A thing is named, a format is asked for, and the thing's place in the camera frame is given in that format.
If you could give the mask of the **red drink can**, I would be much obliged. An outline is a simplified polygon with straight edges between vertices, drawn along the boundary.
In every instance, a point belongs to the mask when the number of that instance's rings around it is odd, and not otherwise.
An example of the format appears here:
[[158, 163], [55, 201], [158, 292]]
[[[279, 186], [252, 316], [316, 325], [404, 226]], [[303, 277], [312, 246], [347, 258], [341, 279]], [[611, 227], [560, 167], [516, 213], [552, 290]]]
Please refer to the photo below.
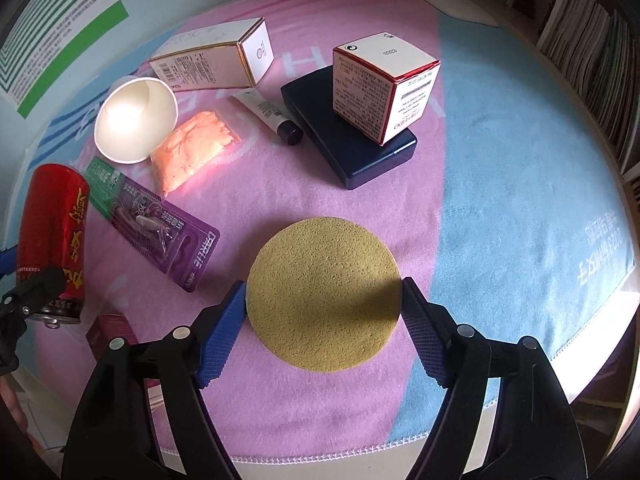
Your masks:
[[60, 291], [30, 309], [51, 330], [80, 322], [85, 302], [85, 226], [90, 188], [73, 168], [44, 164], [32, 174], [18, 233], [16, 281], [22, 284], [49, 269]]

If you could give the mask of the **maroon small box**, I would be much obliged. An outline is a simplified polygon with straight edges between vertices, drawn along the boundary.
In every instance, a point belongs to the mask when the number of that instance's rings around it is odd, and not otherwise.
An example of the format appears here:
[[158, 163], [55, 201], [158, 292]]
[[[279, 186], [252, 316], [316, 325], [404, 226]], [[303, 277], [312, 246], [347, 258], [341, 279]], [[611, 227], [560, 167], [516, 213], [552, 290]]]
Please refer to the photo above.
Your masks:
[[128, 344], [138, 343], [126, 316], [119, 312], [98, 315], [86, 333], [88, 345], [97, 361], [104, 355], [110, 341], [117, 337], [125, 339]]

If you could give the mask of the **round yellow sponge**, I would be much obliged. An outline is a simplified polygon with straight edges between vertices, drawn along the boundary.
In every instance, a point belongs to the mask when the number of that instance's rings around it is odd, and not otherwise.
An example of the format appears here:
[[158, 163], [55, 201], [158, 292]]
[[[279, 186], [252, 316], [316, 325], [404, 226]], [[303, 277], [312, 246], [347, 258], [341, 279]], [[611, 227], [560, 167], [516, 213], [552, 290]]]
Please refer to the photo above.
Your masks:
[[396, 328], [401, 278], [386, 245], [342, 218], [300, 220], [260, 248], [246, 310], [260, 342], [301, 370], [333, 373], [374, 358]]

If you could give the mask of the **long white pink box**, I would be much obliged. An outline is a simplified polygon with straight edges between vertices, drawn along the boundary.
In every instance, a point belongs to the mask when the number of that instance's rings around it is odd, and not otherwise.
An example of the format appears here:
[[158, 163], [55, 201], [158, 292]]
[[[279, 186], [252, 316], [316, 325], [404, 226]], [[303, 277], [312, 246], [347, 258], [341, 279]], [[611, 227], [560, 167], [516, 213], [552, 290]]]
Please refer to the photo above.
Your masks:
[[264, 18], [209, 25], [171, 36], [149, 59], [172, 91], [253, 88], [274, 60]]

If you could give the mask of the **purple blister pack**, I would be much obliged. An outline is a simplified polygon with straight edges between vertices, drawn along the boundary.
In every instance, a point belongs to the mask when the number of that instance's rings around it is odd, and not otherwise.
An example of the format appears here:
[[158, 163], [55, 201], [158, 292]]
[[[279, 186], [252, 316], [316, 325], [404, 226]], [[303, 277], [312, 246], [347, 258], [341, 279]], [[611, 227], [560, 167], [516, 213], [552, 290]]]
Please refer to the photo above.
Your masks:
[[201, 281], [220, 233], [96, 156], [85, 170], [90, 202], [152, 266], [185, 292]]

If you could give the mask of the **pink and blue towel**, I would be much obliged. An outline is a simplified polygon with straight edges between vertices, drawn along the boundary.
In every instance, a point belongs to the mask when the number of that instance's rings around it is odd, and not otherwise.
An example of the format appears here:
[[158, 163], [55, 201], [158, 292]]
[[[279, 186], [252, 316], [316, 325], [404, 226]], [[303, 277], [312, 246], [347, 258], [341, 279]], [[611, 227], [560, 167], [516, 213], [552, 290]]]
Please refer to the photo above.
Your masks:
[[[289, 148], [230, 91], [180, 94], [185, 120], [221, 113], [241, 138], [169, 196], [220, 239], [195, 292], [158, 272], [88, 209], [82, 323], [29, 323], [21, 360], [73, 408], [96, 362], [86, 333], [107, 307], [140, 341], [164, 336], [244, 280], [274, 233], [300, 219], [345, 218], [378, 236], [402, 275], [485, 337], [537, 338], [567, 396], [577, 396], [636, 310], [611, 297], [634, 270], [618, 179], [590, 122], [533, 51], [503, 29], [452, 20], [423, 0], [243, 0], [181, 27], [263, 16], [276, 51], [259, 90], [331, 62], [338, 44], [391, 32], [442, 62], [411, 130], [413, 158], [347, 191], [314, 144]], [[245, 323], [221, 378], [203, 391], [235, 460], [330, 460], [426, 436], [444, 390], [426, 376], [400, 323], [371, 361], [304, 372], [276, 358]]]

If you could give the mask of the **white paper cup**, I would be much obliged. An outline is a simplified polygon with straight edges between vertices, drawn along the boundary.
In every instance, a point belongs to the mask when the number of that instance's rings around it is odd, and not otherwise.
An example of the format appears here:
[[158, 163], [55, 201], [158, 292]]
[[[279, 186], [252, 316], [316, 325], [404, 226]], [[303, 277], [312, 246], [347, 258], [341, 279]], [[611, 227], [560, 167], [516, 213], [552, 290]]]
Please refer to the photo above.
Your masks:
[[94, 123], [99, 152], [116, 164], [144, 162], [175, 129], [174, 92], [155, 77], [125, 76], [112, 84]]

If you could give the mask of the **dark blue flat case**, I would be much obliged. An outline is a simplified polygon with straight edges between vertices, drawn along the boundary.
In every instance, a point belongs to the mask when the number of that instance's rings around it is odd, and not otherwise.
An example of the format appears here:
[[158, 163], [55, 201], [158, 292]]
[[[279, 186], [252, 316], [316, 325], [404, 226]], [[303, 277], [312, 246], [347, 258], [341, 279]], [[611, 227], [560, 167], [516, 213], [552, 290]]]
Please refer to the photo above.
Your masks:
[[418, 139], [410, 129], [379, 146], [334, 112], [332, 93], [331, 65], [281, 87], [286, 108], [344, 188], [359, 188], [412, 159]]

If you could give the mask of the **orange powder bag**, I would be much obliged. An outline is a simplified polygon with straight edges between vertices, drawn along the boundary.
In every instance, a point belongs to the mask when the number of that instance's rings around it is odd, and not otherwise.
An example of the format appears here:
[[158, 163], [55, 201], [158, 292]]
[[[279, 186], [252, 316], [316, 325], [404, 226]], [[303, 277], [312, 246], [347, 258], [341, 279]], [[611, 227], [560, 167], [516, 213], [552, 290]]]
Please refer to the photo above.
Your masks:
[[152, 151], [160, 192], [167, 197], [239, 140], [216, 113], [204, 110], [194, 115]]

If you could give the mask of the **white cosmetic tube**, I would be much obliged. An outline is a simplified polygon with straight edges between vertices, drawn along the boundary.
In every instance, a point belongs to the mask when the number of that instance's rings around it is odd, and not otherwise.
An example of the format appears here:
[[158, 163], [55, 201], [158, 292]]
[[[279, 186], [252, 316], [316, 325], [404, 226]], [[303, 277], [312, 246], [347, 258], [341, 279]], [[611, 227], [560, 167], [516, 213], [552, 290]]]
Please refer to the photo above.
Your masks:
[[303, 130], [259, 91], [247, 89], [236, 92], [233, 97], [274, 132], [284, 144], [296, 145], [303, 139]]

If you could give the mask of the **white red cube box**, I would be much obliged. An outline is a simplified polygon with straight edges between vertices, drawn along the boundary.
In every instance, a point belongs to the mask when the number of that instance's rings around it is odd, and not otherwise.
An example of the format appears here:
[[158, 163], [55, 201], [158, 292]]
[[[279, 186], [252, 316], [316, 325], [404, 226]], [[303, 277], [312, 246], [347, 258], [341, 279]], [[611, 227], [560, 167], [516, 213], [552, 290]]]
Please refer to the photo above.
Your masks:
[[440, 62], [390, 32], [333, 49], [334, 112], [382, 146], [419, 120]]

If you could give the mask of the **green pattern poster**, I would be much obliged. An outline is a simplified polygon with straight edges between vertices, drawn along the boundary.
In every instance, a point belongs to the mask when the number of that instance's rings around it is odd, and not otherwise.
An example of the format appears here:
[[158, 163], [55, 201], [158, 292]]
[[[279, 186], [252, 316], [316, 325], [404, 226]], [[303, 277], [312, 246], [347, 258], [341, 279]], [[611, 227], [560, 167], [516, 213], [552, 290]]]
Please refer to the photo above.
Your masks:
[[1, 95], [27, 117], [66, 68], [126, 18], [122, 0], [30, 0], [1, 47]]

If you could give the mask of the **bookshelf with books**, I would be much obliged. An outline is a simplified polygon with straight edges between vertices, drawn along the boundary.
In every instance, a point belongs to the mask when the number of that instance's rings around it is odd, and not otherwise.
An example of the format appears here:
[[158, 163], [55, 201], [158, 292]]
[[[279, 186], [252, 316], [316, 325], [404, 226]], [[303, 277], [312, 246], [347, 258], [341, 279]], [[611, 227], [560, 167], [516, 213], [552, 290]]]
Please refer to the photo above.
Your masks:
[[639, 0], [476, 0], [559, 71], [622, 174], [639, 167]]

